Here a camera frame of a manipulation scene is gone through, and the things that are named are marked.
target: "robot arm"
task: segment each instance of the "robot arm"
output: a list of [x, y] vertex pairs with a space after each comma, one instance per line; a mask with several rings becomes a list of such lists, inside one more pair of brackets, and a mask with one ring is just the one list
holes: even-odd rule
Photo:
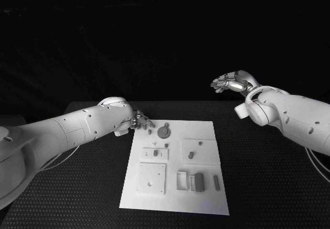
[[111, 132], [155, 124], [120, 97], [57, 118], [0, 127], [0, 209], [18, 198], [44, 164], [61, 153]]
[[260, 126], [277, 127], [296, 143], [330, 156], [328, 103], [290, 95], [276, 87], [261, 86], [245, 71], [218, 77], [211, 86], [218, 93], [231, 89], [245, 96], [245, 103], [235, 108], [241, 119], [250, 116]]

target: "screw hole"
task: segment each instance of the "screw hole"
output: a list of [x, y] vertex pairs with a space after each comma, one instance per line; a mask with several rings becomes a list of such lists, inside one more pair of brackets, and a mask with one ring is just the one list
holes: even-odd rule
[[5, 137], [3, 140], [8, 141], [8, 142], [13, 141], [13, 139], [11, 137]]

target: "black table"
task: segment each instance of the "black table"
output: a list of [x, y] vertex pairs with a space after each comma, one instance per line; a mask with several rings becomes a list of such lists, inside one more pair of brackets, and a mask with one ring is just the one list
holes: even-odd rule
[[[280, 130], [240, 120], [234, 108], [243, 102], [130, 102], [152, 119], [214, 121], [231, 216], [120, 209], [130, 130], [83, 145], [38, 174], [2, 228], [329, 228], [330, 185]], [[67, 113], [97, 103], [71, 103]]]

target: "black background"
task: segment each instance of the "black background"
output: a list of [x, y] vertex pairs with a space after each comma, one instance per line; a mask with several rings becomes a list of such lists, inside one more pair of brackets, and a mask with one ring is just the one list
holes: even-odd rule
[[237, 70], [330, 103], [325, 7], [166, 1], [2, 6], [0, 113], [35, 122], [62, 115], [72, 101], [111, 96], [244, 100], [211, 88]]

